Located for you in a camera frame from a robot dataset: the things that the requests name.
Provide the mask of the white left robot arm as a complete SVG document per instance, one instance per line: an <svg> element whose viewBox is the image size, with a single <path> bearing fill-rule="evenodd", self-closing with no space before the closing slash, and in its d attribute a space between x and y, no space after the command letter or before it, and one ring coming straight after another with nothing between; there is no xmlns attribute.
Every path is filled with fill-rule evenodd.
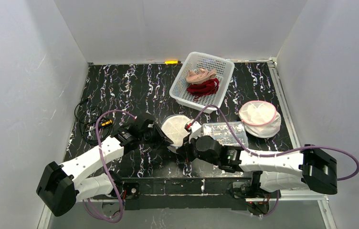
<svg viewBox="0 0 359 229"><path fill-rule="evenodd" d="M36 194L59 217L82 200L99 195L112 195L122 210L126 193L116 184L107 163L122 158L127 153L148 145L160 149L173 144L155 119L149 114L117 128L109 137L82 155L57 164L49 163L43 171Z"/></svg>

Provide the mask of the white mesh bag blue trim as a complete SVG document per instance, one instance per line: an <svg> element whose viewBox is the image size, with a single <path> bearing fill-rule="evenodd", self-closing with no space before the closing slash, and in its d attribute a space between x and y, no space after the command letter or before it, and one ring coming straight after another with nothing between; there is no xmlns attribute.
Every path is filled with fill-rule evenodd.
<svg viewBox="0 0 359 229"><path fill-rule="evenodd" d="M182 146L183 139L189 134L185 125L191 121L185 115L175 114L167 117L163 122L161 129L164 134L173 142L168 149L176 153L177 149Z"/></svg>

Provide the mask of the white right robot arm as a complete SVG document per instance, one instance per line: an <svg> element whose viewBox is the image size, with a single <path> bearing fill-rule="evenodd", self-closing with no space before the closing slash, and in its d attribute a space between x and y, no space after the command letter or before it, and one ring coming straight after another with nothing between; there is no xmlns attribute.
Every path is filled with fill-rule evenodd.
<svg viewBox="0 0 359 229"><path fill-rule="evenodd" d="M326 195L338 192L336 159L314 146L288 154L247 152L240 146L223 146L206 135L186 139L176 152L188 162L203 160L228 173L254 172L253 184L268 193L294 188L308 188Z"/></svg>

